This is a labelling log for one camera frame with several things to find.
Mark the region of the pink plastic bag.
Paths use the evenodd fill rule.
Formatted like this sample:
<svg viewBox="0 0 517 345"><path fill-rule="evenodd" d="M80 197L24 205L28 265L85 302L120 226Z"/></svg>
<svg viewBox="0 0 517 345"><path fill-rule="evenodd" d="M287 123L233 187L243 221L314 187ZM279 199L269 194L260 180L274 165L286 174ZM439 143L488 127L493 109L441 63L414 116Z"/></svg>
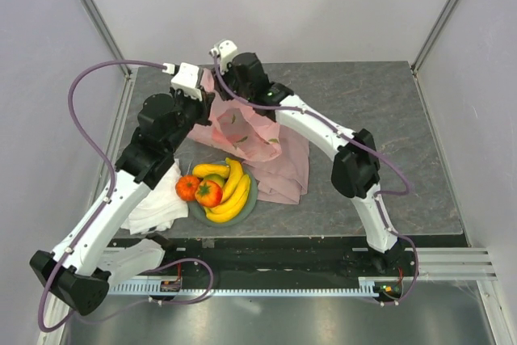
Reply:
<svg viewBox="0 0 517 345"><path fill-rule="evenodd" d="M280 126L252 107L215 94L209 119L209 126L197 124L188 137L252 162L267 162L282 154Z"/></svg>

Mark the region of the orange tangerine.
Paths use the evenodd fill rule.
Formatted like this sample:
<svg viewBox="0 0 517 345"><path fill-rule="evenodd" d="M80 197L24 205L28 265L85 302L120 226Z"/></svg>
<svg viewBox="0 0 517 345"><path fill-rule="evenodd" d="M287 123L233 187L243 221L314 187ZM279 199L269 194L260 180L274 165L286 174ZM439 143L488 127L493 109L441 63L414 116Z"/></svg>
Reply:
<svg viewBox="0 0 517 345"><path fill-rule="evenodd" d="M199 185L199 178L194 175L184 175L175 184L175 191L181 200L192 202L195 201L195 194Z"/></svg>

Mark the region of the red-yellow apple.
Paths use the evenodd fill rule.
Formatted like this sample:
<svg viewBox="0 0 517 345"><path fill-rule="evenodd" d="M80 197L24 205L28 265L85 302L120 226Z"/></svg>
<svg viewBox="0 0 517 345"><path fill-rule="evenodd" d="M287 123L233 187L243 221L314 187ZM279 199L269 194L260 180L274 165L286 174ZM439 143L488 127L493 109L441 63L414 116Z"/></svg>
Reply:
<svg viewBox="0 0 517 345"><path fill-rule="evenodd" d="M197 187L195 200L204 207L213 208L221 203L222 188L212 180L204 180Z"/></svg>

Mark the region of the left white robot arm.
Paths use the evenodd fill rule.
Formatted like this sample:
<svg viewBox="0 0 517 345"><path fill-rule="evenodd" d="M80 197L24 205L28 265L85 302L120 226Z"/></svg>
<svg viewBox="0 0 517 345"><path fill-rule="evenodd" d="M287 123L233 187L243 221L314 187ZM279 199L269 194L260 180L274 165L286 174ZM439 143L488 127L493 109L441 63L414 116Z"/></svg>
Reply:
<svg viewBox="0 0 517 345"><path fill-rule="evenodd" d="M104 193L73 231L51 251L38 250L29 265L51 294L86 316L108 291L134 276L155 270L168 275L177 255L165 238L153 235L105 259L103 252L136 206L174 164L174 152L195 125L208 125L215 95L203 90L148 97L130 144L115 164Z"/></svg>

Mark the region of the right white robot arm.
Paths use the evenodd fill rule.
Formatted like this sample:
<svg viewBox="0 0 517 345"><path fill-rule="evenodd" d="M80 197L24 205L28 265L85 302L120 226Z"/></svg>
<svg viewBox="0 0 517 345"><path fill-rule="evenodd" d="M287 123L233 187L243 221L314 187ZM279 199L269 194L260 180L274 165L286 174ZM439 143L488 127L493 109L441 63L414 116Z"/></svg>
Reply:
<svg viewBox="0 0 517 345"><path fill-rule="evenodd" d="M399 265L403 246L385 207L380 165L386 162L366 129L354 131L311 108L289 87L270 80L255 53L212 48L216 89L223 99L236 99L316 145L332 161L330 181L350 199L362 222L370 265L388 275Z"/></svg>

